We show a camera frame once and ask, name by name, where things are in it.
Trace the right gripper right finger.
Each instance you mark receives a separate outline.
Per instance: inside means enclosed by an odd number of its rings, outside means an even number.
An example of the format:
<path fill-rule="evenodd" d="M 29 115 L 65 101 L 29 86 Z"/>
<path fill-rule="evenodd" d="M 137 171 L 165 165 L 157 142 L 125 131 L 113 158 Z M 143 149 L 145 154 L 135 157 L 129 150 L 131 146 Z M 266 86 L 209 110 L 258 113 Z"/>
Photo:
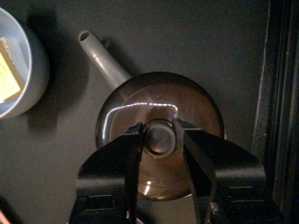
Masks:
<path fill-rule="evenodd" d="M 241 146 L 178 120 L 198 224 L 286 224 L 258 158 Z"/>

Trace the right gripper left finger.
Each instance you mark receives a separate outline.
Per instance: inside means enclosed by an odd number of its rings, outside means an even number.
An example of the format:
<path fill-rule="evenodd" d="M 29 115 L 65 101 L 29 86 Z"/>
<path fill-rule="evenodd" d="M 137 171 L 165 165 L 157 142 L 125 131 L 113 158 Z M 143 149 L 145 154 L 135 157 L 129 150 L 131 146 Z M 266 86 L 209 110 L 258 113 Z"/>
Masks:
<path fill-rule="evenodd" d="M 137 224 L 143 124 L 131 127 L 79 168 L 70 224 Z"/>

